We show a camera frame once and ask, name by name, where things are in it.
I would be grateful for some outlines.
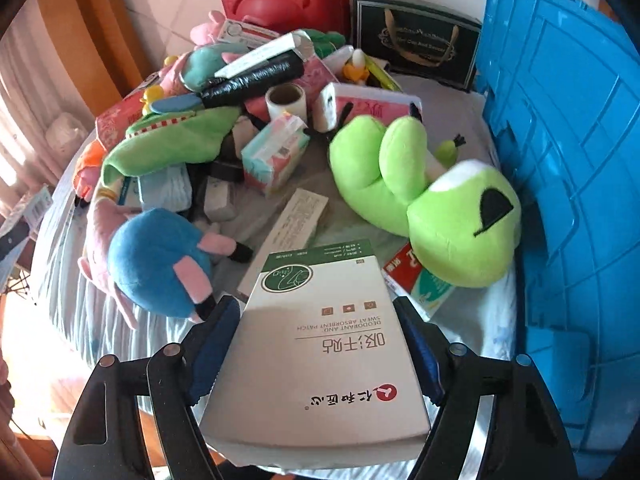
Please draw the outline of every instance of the blue plastic bin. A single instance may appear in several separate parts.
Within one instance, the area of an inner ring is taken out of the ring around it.
[[[523,205],[522,349],[597,478],[640,414],[640,56],[580,0],[487,0],[477,65]]]

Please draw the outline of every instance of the orange plush toy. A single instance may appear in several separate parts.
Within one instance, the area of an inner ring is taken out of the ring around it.
[[[82,152],[76,162],[74,171],[74,190],[78,198],[89,202],[94,195],[94,189],[100,180],[102,161],[107,151],[98,139],[92,140]]]

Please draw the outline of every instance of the dark green gift box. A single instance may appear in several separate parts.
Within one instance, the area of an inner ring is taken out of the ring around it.
[[[481,23],[419,0],[354,0],[354,45],[393,72],[469,90]]]

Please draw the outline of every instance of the mattress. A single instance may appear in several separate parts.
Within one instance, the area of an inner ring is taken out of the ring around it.
[[[461,148],[461,158],[497,163],[490,133],[482,120],[482,96],[446,88],[431,80],[410,76],[398,76],[397,79],[405,92],[422,99],[430,146],[462,134],[466,145]],[[71,180],[77,156],[56,187],[53,206],[38,234],[31,273],[34,300],[91,368],[108,353],[121,360],[148,357],[168,342],[181,341],[192,324],[188,320],[156,316],[136,308],[139,329],[132,332],[118,313],[115,302],[106,298],[79,272],[77,260],[82,254],[86,215],[74,212],[73,206]],[[253,189],[239,187],[236,195],[238,217],[222,224],[222,234],[258,248],[298,187],[330,199],[313,245],[368,238],[383,265],[405,243],[404,238],[365,222],[344,203],[332,179],[326,144],[321,139],[312,140],[293,176],[276,195],[265,198]],[[227,259],[220,261],[214,268],[214,291],[235,293],[245,270],[244,265]],[[432,321],[450,341],[462,341],[483,356],[508,359],[513,352],[515,319],[515,273],[511,269],[502,280],[488,288],[455,290]],[[433,420],[437,408],[427,399],[426,403]],[[196,420],[202,416],[205,405],[206,399],[202,399],[194,407]],[[141,408],[150,412],[148,398],[141,399]],[[461,478],[476,477],[491,408],[491,398],[483,398]],[[335,480],[386,480],[407,478],[412,466],[413,462],[404,462],[298,473]]]

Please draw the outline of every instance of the red circular logo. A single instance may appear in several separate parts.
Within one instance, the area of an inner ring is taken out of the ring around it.
[[[376,395],[380,400],[394,400],[398,394],[398,389],[392,384],[382,384],[376,388]]]

